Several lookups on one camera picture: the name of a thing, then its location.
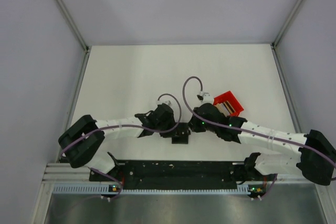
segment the enclosure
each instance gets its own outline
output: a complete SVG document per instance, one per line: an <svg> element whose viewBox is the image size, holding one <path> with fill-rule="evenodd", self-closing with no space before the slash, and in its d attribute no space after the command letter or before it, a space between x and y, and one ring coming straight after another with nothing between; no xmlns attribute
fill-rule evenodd
<svg viewBox="0 0 336 224"><path fill-rule="evenodd" d="M110 203L81 202L84 195L53 193L57 183L77 183L89 174L54 164L57 140L68 127L84 114L109 120L151 110L166 92L182 101L189 76L200 77L214 96L232 91L244 107L240 116L248 120L284 132L316 129L336 145L335 4L2 0L3 222L335 223L335 185L294 175L279 175L262 201L125 195ZM198 91L189 84L192 106ZM182 120L190 117L182 104ZM192 134L187 145L158 135L130 138L113 149L118 159L176 161L241 161L251 152L273 153L211 133Z"/></svg>

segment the gray wall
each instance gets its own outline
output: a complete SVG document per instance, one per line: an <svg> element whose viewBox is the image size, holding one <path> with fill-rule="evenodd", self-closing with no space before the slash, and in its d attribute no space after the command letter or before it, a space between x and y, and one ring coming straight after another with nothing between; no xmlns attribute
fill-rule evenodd
<svg viewBox="0 0 336 224"><path fill-rule="evenodd" d="M334 146L335 44L336 0L307 0L278 48L303 129L322 131Z"/></svg>
<svg viewBox="0 0 336 224"><path fill-rule="evenodd" d="M53 0L0 0L0 219L28 223L83 57Z"/></svg>
<svg viewBox="0 0 336 224"><path fill-rule="evenodd" d="M64 0L89 45L273 42L296 0Z"/></svg>

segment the robotic arm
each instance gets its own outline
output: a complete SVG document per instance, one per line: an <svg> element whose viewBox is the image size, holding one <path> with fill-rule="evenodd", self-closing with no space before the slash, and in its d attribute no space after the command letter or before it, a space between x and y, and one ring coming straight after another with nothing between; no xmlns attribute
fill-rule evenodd
<svg viewBox="0 0 336 224"><path fill-rule="evenodd" d="M194 108L194 113L207 121L228 125L228 128L213 125L193 115L188 123L179 123L174 130L168 131L176 122L170 107L171 103L166 101L159 102L154 111L136 114L131 118L121 120L96 121L90 115L85 115L68 129L58 142L73 168L88 166L103 173L115 174L120 165L118 160L108 152L109 141L120 137L145 137L153 134L153 131L143 129L143 127L156 130L162 137L171 137L173 141L174 139L184 141L190 135L190 130L192 132L211 131L225 141L256 145L280 153L274 155L252 153L244 161L245 178L258 180L270 174L302 174L313 183L330 184L334 168L324 158L311 150L275 141L276 138L282 138L311 146L335 162L336 150L322 133L314 130L311 130L309 134L275 131L251 123L245 118L225 116L213 105L214 99L208 93L200 92L198 98L201 100L201 106ZM109 128L112 125L116 126L113 129L99 130L99 128ZM68 148L79 137L92 131L94 132L85 137L83 141Z"/></svg>
<svg viewBox="0 0 336 224"><path fill-rule="evenodd" d="M201 100L202 105L194 109L197 115L211 122L229 125L230 127L245 131L215 126L193 115L189 122L189 126L193 132L211 131L225 141L256 145L281 153L274 155L252 153L250 157L245 160L246 164L254 164L253 169L250 169L252 174L303 175L313 183L325 186L330 184L334 167L328 161L306 148L274 140L281 138L301 145L310 146L335 162L336 150L321 132L311 130L309 134L300 134L268 129L249 122L245 118L235 116L226 117L212 104L213 98L208 93L201 92L198 98Z"/></svg>

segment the metal floor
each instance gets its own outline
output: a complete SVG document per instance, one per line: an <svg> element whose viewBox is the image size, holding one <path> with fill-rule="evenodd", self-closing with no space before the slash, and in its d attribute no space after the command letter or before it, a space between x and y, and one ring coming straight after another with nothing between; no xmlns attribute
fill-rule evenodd
<svg viewBox="0 0 336 224"><path fill-rule="evenodd" d="M263 201L246 196L123 196L111 203L87 196L54 195L45 224L327 223L314 185L276 185Z"/></svg>

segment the white table surface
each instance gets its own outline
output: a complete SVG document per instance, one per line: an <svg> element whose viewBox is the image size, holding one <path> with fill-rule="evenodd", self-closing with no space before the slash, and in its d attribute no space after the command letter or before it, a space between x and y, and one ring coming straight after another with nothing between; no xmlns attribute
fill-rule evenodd
<svg viewBox="0 0 336 224"><path fill-rule="evenodd" d="M85 114L108 120L154 110L162 93L179 99L182 122L188 122L191 113L183 103L182 85L193 75L214 97L231 90L247 120L294 132L270 45L93 46L72 122ZM199 105L199 88L196 80L186 88L191 107ZM177 119L175 103L173 109ZM192 133L187 145L171 144L156 133L121 138L109 151L118 159L204 161L243 161L252 152L272 153L225 142L211 132Z"/></svg>

